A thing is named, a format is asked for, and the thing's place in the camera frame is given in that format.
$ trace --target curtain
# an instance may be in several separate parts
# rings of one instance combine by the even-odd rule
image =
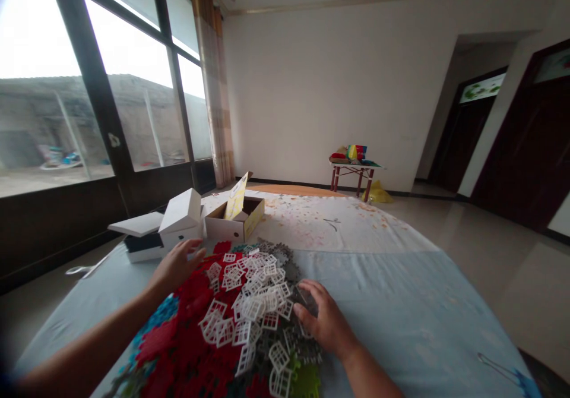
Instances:
[[[192,0],[210,124],[216,187],[235,180],[221,14],[212,0]]]

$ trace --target table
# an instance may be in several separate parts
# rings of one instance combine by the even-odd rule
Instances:
[[[265,215],[248,239],[294,250],[303,277],[321,282],[355,334],[409,397],[520,398],[519,388],[482,364],[530,373],[517,348],[455,263],[421,233],[354,197],[289,186],[246,189],[265,199]],[[229,192],[202,199],[211,212]],[[207,241],[211,251],[215,242]],[[139,293],[158,261],[130,264],[119,244],[66,296],[20,358],[17,375],[53,355]],[[93,393],[99,398],[128,360],[125,350]],[[325,354],[321,396],[352,396],[338,360]]]
[[[351,173],[355,173],[359,175],[358,178],[358,186],[356,187],[356,197],[360,195],[360,185],[362,184],[362,176],[364,176],[368,180],[368,184],[366,186],[366,192],[364,194],[364,202],[368,202],[368,195],[370,193],[370,185],[372,184],[372,177],[374,177],[374,170],[375,169],[386,169],[385,167],[378,165],[378,166],[369,166],[369,165],[351,165],[349,163],[333,163],[330,160],[328,164],[332,166],[332,180],[331,180],[331,191],[336,192],[338,188],[338,177],[341,175],[348,175]],[[348,172],[340,173],[341,169],[346,169]]]

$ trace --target cardboard box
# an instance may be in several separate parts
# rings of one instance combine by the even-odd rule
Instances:
[[[168,202],[164,214],[152,212],[109,225],[127,234],[125,245],[131,263],[164,258],[180,241],[202,237],[202,198],[194,189]]]
[[[220,241],[245,242],[265,213],[263,198],[245,195],[245,186],[251,172],[232,188],[227,202],[206,215],[206,233],[208,239]]]

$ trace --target box lid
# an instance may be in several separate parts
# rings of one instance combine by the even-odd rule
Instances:
[[[227,200],[226,212],[224,213],[224,220],[240,220],[243,221],[247,218],[240,216],[240,218],[236,218],[238,215],[242,214],[243,211],[243,198],[245,197],[245,186],[248,183],[248,179],[251,178],[253,172],[247,171],[245,175],[242,177],[240,181],[236,183],[236,185],[230,191],[230,197]]]
[[[139,217],[134,217],[118,223],[113,223],[107,227],[115,232],[126,233],[127,235],[142,238],[144,235],[156,232],[164,216],[158,212],[152,212]]]
[[[168,202],[159,233],[177,232],[200,224],[200,193],[191,188]]]

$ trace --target white wall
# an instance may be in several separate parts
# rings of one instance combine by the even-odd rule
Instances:
[[[570,11],[570,0],[557,0],[544,30],[517,44],[517,48],[511,59],[509,71],[506,74],[505,80],[503,80],[501,91],[493,104],[489,119],[483,128],[475,152],[471,157],[469,167],[463,177],[459,188],[460,194],[471,196],[479,174],[485,165],[485,160],[487,159],[495,137],[499,132],[499,128],[503,123],[503,119],[511,105],[533,53],[566,39],[570,39],[570,14],[568,11]],[[570,236],[570,222],[565,221],[565,219],[567,220],[568,218],[570,218],[570,202],[567,197],[555,218],[550,223],[549,228]]]
[[[236,174],[328,184],[368,146],[410,191],[458,34],[540,30],[555,0],[412,0],[224,22]],[[341,177],[340,185],[356,185]]]
[[[457,87],[466,80],[509,65],[516,43],[482,43],[466,52],[455,51],[449,63],[438,106],[423,148],[417,178],[427,178],[443,134]]]

